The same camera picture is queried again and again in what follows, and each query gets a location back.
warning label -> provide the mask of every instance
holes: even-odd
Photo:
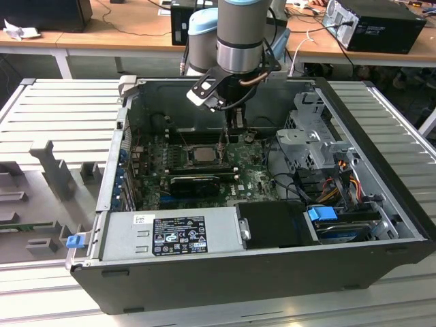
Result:
[[[154,219],[154,255],[207,252],[204,216]]]

blue tab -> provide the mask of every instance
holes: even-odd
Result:
[[[120,159],[126,160],[127,159],[127,151],[125,149],[120,150]]]
[[[332,206],[314,206],[307,213],[312,221],[337,220],[338,216]]]
[[[71,236],[68,236],[66,246],[67,246],[68,249],[83,248],[85,246],[85,244],[84,244],[84,235],[71,235]]]

white cable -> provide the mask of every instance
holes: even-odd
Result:
[[[300,44],[297,46],[297,49],[295,50],[294,58],[292,59],[292,64],[291,64],[291,72],[290,72],[291,77],[294,75],[295,59],[297,57],[298,50],[300,50],[300,47],[302,46],[303,43],[309,40],[313,42],[313,39],[311,37],[305,38],[303,41],[300,42]]]
[[[297,57],[297,53],[298,53],[298,50],[300,50],[300,47],[306,42],[306,41],[312,41],[312,42],[314,42],[315,40],[312,38],[312,37],[310,37],[310,35],[309,35],[309,33],[310,32],[314,32],[314,31],[323,31],[324,29],[329,29],[329,28],[331,28],[331,27],[339,27],[340,25],[329,25],[329,26],[325,26],[323,29],[319,29],[319,30],[313,30],[313,29],[308,29],[307,31],[306,31],[306,38],[303,40],[303,41],[301,41],[300,42],[300,44],[297,46],[297,49],[295,50],[295,53],[294,53],[294,58],[292,59],[292,63],[291,63],[291,70],[290,70],[290,76],[292,77],[292,75],[294,74],[294,69],[295,69],[295,59],[296,59],[296,57]]]

power cable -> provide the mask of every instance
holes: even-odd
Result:
[[[168,7],[164,7],[164,6],[162,6],[162,5],[158,4],[158,3],[152,2],[151,0],[147,0],[147,1],[148,1],[149,3],[155,5],[156,7],[159,7],[159,8],[161,8],[161,9],[163,9],[163,10],[170,10],[170,8],[168,8]]]
[[[118,27],[116,27],[112,22],[109,22],[108,20],[106,20],[106,17],[112,13],[112,9],[110,9],[107,5],[105,5],[104,3],[102,3],[100,0],[97,0],[97,2],[98,2],[100,5],[102,5],[103,7],[105,7],[105,8],[108,10],[108,12],[106,12],[105,14],[103,14],[103,16],[102,16],[102,20],[103,20],[107,25],[110,25],[113,29],[117,30],[117,31],[120,32],[120,33],[130,34],[130,35],[136,35],[136,36],[164,36],[164,35],[167,35],[167,34],[170,34],[170,33],[171,33],[171,31],[170,31],[170,32],[166,32],[166,33],[164,33],[164,34],[145,34],[145,33],[144,33],[144,34],[139,34],[139,33],[134,33],[134,32],[126,32],[126,31],[122,31],[122,30],[120,30]]]

blue latch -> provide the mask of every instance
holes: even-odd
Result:
[[[332,206],[314,206],[307,213],[312,221],[337,220],[338,216]]]
[[[68,236],[66,246],[67,246],[68,249],[83,248],[85,246],[84,235],[71,235],[71,236]]]

